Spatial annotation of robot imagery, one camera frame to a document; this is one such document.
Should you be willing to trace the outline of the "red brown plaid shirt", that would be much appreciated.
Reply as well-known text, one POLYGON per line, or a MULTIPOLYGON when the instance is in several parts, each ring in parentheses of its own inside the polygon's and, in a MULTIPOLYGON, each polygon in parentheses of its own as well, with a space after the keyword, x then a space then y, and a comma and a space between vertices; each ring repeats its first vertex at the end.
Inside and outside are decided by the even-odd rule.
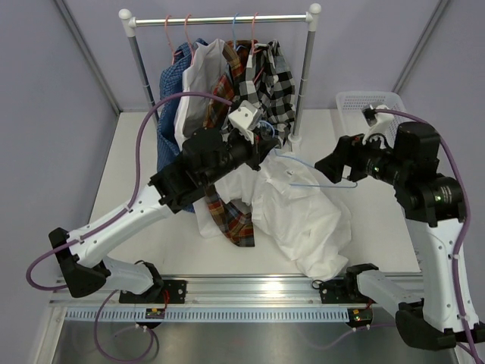
MULTIPOLYGON (((243 80, 246 63, 251 48, 249 40, 229 41, 224 44, 222 55, 227 61, 227 69, 216 82, 213 94, 233 101, 239 95, 239 82, 243 80)), ((215 100, 209 102, 203 126, 222 128, 229 106, 215 100)), ((233 202, 224 202, 215 186, 205 190, 205 202, 219 231, 234 245, 253 247, 255 245, 252 218, 233 202)))

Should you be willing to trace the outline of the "white hanging shirt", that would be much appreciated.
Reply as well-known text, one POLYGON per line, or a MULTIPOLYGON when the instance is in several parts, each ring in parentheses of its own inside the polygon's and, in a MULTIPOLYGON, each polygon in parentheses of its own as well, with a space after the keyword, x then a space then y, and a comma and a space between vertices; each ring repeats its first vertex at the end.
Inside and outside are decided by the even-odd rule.
MULTIPOLYGON (((208 45, 196 42, 194 59, 182 76, 182 89, 185 93, 214 92, 217 82, 227 69, 227 60, 223 56, 226 45, 222 39, 216 39, 208 45)), ((210 101, 199 96, 186 96, 180 100, 174 121, 174 136, 179 147, 202 127, 210 101)), ((223 236, 229 241, 233 240, 227 232, 221 230, 221 224, 214 222, 204 197, 193 203, 193 209, 199 232, 204 238, 223 236)))

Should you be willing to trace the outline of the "blue hanger on rack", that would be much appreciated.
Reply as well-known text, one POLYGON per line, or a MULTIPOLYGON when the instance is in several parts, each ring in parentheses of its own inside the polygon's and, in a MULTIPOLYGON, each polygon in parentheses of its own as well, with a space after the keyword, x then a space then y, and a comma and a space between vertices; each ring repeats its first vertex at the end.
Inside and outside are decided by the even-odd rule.
POLYGON ((231 33, 232 33, 232 41, 233 41, 233 49, 235 52, 238 52, 243 45, 241 42, 244 41, 244 37, 241 37, 237 31, 237 19, 241 14, 236 12, 233 16, 232 23, 231 23, 231 33))

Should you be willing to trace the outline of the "white plastic basket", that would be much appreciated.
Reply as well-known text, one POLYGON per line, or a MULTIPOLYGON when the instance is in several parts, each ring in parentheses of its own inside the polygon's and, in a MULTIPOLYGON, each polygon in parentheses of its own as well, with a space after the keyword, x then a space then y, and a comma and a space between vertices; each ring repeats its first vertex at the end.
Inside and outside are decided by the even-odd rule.
POLYGON ((368 123, 362 110, 369 105, 385 105, 395 111, 406 112, 399 95, 384 91, 346 91, 336 94, 338 118, 333 122, 336 138, 366 133, 368 123))

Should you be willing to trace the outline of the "white linen shirt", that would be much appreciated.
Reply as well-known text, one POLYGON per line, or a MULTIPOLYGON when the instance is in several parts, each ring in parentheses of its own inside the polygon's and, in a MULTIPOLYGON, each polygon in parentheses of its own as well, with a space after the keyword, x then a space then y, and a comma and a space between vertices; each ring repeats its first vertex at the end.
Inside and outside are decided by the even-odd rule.
POLYGON ((305 178, 305 172, 312 177, 316 170, 272 152, 259 171, 242 165, 219 180, 216 191, 224 202, 246 205, 253 225, 271 237, 301 273, 328 281, 349 261, 340 253, 352 237, 349 210, 323 188, 291 187, 293 178, 305 178))

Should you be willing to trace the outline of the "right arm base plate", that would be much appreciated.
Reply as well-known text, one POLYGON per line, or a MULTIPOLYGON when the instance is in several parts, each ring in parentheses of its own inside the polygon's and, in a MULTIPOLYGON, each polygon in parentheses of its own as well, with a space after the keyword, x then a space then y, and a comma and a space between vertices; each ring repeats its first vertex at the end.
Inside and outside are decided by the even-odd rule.
POLYGON ((311 287, 318 291, 321 302, 373 304, 374 301, 361 294, 356 281, 348 278, 336 278, 329 281, 313 280, 311 287))

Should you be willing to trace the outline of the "aluminium mounting rail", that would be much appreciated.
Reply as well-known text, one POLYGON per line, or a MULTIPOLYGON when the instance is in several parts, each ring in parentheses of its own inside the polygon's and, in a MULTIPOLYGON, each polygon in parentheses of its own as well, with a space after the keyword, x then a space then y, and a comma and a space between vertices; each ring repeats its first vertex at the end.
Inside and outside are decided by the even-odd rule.
MULTIPOLYGON (((386 277, 399 288, 424 297, 420 274, 387 274, 386 277)), ((317 290, 312 280, 301 275, 168 275, 162 279, 187 281, 184 304, 175 306, 222 307, 297 307, 319 306, 317 290)), ((105 289, 83 298, 72 298, 67 289, 57 290, 48 299, 50 307, 99 306, 114 289, 105 289)), ((365 306, 356 303, 331 303, 329 306, 365 306)))

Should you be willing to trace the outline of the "metal clothes rack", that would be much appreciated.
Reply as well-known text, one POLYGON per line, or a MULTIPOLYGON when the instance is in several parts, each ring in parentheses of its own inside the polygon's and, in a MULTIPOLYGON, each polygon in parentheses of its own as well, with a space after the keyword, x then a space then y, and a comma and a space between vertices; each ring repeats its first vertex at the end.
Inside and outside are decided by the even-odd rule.
POLYGON ((124 32, 130 44, 136 69, 142 83, 142 89, 145 94, 145 100, 148 107, 155 105, 155 97, 150 86, 150 82, 143 63, 141 51, 136 39, 136 29, 140 27, 174 27, 189 25, 212 25, 212 24, 256 24, 256 23, 306 23, 308 32, 306 36, 305 52, 303 58, 302 72, 299 82, 299 89, 296 93, 296 119, 289 135, 289 147, 293 152, 298 152, 302 144, 300 129, 302 126, 302 113, 305 101, 306 88, 311 65, 311 58, 314 49, 314 41, 318 29, 318 22, 322 12, 322 7, 318 3, 310 5, 304 14, 285 14, 285 15, 233 15, 222 17, 185 17, 168 19, 142 19, 132 15, 132 12, 126 8, 119 10, 118 17, 122 23, 124 32))

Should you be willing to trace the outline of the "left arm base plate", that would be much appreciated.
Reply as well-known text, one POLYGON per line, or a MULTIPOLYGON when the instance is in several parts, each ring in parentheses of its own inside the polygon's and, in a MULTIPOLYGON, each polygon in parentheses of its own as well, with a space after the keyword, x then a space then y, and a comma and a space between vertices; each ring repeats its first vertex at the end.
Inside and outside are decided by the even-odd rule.
POLYGON ((187 281, 182 279, 163 279, 161 286, 154 285, 145 293, 136 295, 131 292, 121 292, 119 303, 122 304, 184 304, 187 281))

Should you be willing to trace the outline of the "black white checked shirt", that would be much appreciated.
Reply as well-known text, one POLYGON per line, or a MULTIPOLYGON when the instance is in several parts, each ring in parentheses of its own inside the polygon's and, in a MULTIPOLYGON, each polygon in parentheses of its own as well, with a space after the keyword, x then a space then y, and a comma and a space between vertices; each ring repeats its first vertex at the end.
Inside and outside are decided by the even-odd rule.
POLYGON ((285 140, 296 119, 295 83, 277 40, 256 43, 246 68, 236 81, 235 101, 250 102, 271 124, 275 136, 285 140))

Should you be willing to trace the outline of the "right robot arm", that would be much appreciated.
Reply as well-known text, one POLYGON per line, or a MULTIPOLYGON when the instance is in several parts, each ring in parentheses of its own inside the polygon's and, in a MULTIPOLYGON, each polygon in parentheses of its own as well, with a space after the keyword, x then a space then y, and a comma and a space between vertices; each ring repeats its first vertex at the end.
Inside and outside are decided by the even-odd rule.
POLYGON ((372 264, 347 268, 345 296, 382 306, 410 347, 438 351, 467 343, 473 353, 484 341, 484 323, 465 281, 460 234, 468 213, 460 183, 437 170, 440 144, 432 126, 408 121, 398 126, 391 147, 381 148, 363 134, 342 136, 333 152, 314 166, 335 184, 349 168, 351 182, 372 177, 392 186, 421 259, 422 297, 405 291, 372 264))

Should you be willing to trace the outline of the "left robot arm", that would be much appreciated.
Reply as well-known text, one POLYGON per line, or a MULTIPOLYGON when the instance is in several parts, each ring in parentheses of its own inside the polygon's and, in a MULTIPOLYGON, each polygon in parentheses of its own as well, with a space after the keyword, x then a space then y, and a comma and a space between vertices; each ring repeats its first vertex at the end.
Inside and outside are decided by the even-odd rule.
POLYGON ((82 298, 108 289, 131 293, 144 303, 158 300, 164 282, 156 267, 149 262, 112 259, 110 251, 198 201, 206 189, 240 165, 258 169, 277 144, 277 138, 260 132, 248 140, 237 129, 224 137, 216 128, 200 128, 134 199, 85 227, 54 229, 48 238, 57 250, 55 256, 70 295, 82 298))

